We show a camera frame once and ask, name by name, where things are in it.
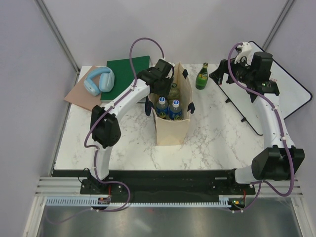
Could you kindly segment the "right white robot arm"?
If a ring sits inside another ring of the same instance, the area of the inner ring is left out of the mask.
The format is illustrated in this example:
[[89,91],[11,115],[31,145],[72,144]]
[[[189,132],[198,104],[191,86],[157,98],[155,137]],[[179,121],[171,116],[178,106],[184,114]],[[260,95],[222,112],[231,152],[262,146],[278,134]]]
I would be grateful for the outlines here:
[[260,180],[291,180],[305,158],[304,150],[296,148],[290,138],[282,117],[280,91],[277,83],[270,80],[272,63],[270,53],[255,52],[250,65],[223,59],[209,75],[215,83],[221,84],[227,74],[227,83],[236,82],[247,91],[263,130],[263,151],[250,166],[236,169],[235,177],[226,182],[227,191],[234,195],[243,190],[244,184]]

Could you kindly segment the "green Perrier glass bottle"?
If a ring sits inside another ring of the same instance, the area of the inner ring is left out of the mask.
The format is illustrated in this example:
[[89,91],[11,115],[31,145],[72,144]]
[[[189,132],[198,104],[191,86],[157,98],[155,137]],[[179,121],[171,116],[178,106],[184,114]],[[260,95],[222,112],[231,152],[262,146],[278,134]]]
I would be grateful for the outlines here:
[[196,89],[205,89],[208,82],[208,63],[203,63],[203,66],[196,77]]

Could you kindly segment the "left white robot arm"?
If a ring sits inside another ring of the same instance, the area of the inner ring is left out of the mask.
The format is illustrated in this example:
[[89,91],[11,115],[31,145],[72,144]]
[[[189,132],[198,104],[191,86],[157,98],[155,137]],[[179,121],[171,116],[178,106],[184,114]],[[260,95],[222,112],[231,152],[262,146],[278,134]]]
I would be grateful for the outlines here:
[[90,129],[84,140],[85,148],[94,148],[90,177],[91,188],[97,194],[104,194],[108,186],[118,184],[129,187],[122,181],[108,180],[109,163],[113,146],[121,137],[119,122],[125,114],[142,98],[150,93],[165,96],[170,92],[175,66],[165,59],[159,59],[153,67],[136,72],[132,58],[129,58],[133,81],[105,107],[95,106],[91,112]]

